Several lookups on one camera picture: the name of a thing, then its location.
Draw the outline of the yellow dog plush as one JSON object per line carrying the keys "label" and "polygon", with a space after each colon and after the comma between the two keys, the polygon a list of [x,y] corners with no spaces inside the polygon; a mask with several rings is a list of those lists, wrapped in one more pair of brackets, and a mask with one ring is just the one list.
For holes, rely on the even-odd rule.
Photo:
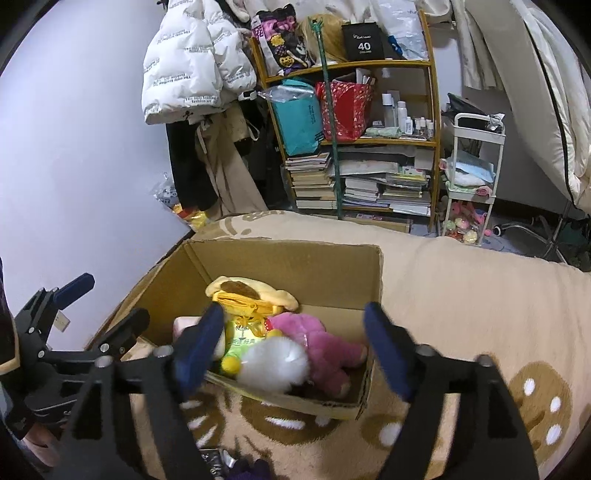
{"label": "yellow dog plush", "polygon": [[273,330],[267,319],[300,306],[290,292],[243,277],[220,276],[206,287],[205,295],[221,304],[228,321],[235,317],[264,320],[267,333]]}

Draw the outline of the white puffer jacket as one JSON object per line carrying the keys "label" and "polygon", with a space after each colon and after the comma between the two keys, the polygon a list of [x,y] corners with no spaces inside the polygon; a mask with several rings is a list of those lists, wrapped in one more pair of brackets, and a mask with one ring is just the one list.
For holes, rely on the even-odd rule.
{"label": "white puffer jacket", "polygon": [[196,123],[256,87],[242,33],[215,1],[170,1],[143,60],[148,125]]}

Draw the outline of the green pole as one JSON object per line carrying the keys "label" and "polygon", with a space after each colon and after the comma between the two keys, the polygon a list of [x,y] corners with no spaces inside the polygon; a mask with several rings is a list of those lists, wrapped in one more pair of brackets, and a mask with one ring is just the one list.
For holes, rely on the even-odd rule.
{"label": "green pole", "polygon": [[337,129],[335,129],[335,111],[334,103],[332,103],[332,86],[331,79],[329,79],[329,68],[327,57],[325,56],[325,43],[322,38],[322,20],[312,19],[308,21],[311,31],[314,32],[315,39],[318,43],[318,56],[321,60],[322,77],[325,83],[325,104],[329,112],[329,132],[331,133],[332,145],[332,165],[335,171],[335,199],[337,200],[337,216],[339,220],[344,218],[342,214],[342,180],[341,180],[341,165],[339,165],[339,147],[337,138]]}

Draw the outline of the white fluffy plush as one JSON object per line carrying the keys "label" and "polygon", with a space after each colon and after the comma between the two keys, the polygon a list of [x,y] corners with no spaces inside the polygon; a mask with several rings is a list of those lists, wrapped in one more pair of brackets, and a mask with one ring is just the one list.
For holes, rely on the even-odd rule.
{"label": "white fluffy plush", "polygon": [[301,386],[310,374],[304,347],[284,336],[256,343],[242,355],[236,381],[250,389],[284,394]]}

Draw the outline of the red gift bag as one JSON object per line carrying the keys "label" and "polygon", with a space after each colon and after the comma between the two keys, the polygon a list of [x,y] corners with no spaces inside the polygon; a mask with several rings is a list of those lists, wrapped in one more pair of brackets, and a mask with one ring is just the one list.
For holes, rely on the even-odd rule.
{"label": "red gift bag", "polygon": [[339,80],[332,80],[331,86],[338,141],[356,141],[368,128],[374,89],[369,84]]}

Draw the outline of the white rolling cart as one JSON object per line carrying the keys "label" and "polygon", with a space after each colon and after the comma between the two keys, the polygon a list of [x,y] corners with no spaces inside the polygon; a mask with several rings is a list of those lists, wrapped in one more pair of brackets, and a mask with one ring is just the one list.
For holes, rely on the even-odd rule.
{"label": "white rolling cart", "polygon": [[440,161],[445,188],[441,234],[465,245],[480,246],[492,235],[489,220],[506,143],[504,118],[503,113],[458,113],[451,123],[451,154]]}

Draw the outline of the wooden bookshelf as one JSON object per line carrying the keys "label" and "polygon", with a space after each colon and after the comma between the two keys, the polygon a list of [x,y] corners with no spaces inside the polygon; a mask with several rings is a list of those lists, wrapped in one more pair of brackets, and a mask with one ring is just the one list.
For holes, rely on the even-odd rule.
{"label": "wooden bookshelf", "polygon": [[249,46],[298,210],[436,216],[441,112],[423,11],[379,22],[261,11]]}

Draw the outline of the stack of books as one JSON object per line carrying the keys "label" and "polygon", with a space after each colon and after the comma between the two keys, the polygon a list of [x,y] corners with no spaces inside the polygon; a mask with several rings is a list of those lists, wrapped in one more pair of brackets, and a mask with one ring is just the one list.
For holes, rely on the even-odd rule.
{"label": "stack of books", "polygon": [[434,153],[403,145],[342,145],[287,159],[295,206],[303,210],[345,209],[400,215],[431,215]]}

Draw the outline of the beige coat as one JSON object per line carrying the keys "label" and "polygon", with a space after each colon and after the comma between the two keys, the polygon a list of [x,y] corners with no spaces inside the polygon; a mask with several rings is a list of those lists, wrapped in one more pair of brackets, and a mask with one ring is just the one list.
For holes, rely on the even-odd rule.
{"label": "beige coat", "polygon": [[267,209],[245,160],[235,146],[236,142],[250,138],[252,136],[238,102],[232,102],[225,111],[197,124],[195,149],[216,195],[214,204],[205,210],[211,220]]}

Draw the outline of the pink swirl plush cushion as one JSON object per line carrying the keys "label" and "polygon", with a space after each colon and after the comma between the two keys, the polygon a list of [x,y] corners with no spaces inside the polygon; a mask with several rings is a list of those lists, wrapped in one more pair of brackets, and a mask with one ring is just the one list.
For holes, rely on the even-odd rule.
{"label": "pink swirl plush cushion", "polygon": [[172,328],[173,339],[178,339],[185,329],[197,325],[200,319],[200,316],[180,316],[175,318]]}

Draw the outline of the purple-clothed doll plush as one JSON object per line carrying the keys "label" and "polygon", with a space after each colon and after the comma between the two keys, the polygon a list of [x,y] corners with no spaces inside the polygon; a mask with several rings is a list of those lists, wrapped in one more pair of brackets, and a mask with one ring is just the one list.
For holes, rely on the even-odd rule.
{"label": "purple-clothed doll plush", "polygon": [[276,480],[270,463],[263,459],[257,459],[250,463],[242,458],[235,461],[235,464],[228,472],[228,480]]}

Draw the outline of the beige patterned blanket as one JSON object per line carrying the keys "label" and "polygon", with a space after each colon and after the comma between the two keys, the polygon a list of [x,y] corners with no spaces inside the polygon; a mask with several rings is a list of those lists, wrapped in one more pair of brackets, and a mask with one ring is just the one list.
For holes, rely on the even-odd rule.
{"label": "beige patterned blanket", "polygon": [[[590,277],[574,267],[270,211],[201,229],[155,265],[111,316],[144,308],[152,345],[173,320],[204,312],[220,276],[263,281],[297,298],[335,334],[363,340],[378,300],[416,341],[443,355],[491,356],[520,408],[539,474],[553,477],[590,419]],[[353,377],[345,404],[247,398],[211,376],[183,406],[201,447],[266,459],[280,479],[373,479],[400,432],[405,404],[378,366]]]}

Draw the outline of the green tissue pack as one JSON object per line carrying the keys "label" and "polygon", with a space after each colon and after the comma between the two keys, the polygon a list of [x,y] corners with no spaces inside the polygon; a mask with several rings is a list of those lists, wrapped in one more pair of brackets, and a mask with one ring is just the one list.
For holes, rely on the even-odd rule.
{"label": "green tissue pack", "polygon": [[242,368],[242,356],[256,343],[266,339],[266,321],[238,318],[225,325],[226,351],[221,358],[221,373],[235,377]]}

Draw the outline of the pink plush bear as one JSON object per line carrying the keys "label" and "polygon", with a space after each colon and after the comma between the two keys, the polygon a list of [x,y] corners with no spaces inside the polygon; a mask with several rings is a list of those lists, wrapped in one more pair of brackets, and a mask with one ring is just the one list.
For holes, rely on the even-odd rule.
{"label": "pink plush bear", "polygon": [[320,319],[308,314],[283,312],[269,321],[273,329],[304,347],[310,362],[308,380],[332,399],[345,399],[352,387],[345,368],[362,366],[367,347],[332,335]]}

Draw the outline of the beige curtain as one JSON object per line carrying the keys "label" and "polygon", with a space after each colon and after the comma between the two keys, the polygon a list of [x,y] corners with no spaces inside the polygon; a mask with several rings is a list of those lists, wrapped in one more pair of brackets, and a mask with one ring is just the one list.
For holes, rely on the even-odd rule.
{"label": "beige curtain", "polygon": [[430,24],[453,22],[459,37],[464,85],[476,90],[503,88],[483,28],[478,25],[469,1],[301,0],[290,4],[300,20],[315,14],[332,14],[351,23],[376,22],[384,30],[396,17],[402,19],[406,30],[412,28],[411,22],[421,26],[421,15]]}

